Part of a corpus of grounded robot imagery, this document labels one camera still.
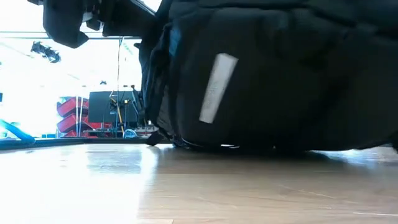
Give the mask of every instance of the wooden floor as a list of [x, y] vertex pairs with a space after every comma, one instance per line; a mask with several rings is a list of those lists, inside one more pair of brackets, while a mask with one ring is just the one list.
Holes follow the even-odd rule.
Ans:
[[398, 223], [389, 148], [282, 157], [82, 145], [0, 154], [0, 223]]

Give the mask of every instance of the black bag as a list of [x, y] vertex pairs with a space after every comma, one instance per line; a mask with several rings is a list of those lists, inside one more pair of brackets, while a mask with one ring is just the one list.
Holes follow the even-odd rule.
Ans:
[[163, 0], [140, 46], [146, 118], [189, 146], [384, 144], [398, 131], [397, 12], [385, 0]]

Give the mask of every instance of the electrical cable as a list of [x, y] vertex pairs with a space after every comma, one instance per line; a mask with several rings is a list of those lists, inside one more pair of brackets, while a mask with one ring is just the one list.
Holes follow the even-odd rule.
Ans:
[[116, 92], [116, 120], [115, 120], [115, 137], [118, 137], [118, 111], [119, 111], [119, 75], [120, 75], [120, 50], [123, 43], [124, 37], [119, 38], [119, 48], [118, 48], [118, 80], [117, 80], [117, 92]]
[[122, 95], [122, 97], [120, 98], [120, 100], [123, 100], [123, 98], [124, 98], [124, 94], [126, 93], [126, 91], [123, 91], [123, 95]]
[[[114, 98], [110, 98], [114, 103], [116, 103], [116, 100]], [[123, 123], [122, 120], [122, 114], [120, 113], [120, 107], [116, 108], [116, 116], [118, 116], [120, 123]]]
[[76, 94], [76, 136], [79, 133], [79, 96]]
[[81, 97], [81, 100], [80, 100], [79, 132], [76, 134], [77, 137], [81, 137], [81, 117], [82, 116], [83, 116], [83, 97]]
[[107, 107], [109, 107], [109, 109], [111, 108], [111, 106], [109, 105], [109, 100], [106, 102], [105, 108], [104, 108], [104, 110], [102, 112], [102, 125], [101, 125], [102, 126], [102, 131], [105, 130], [105, 111], [106, 111]]

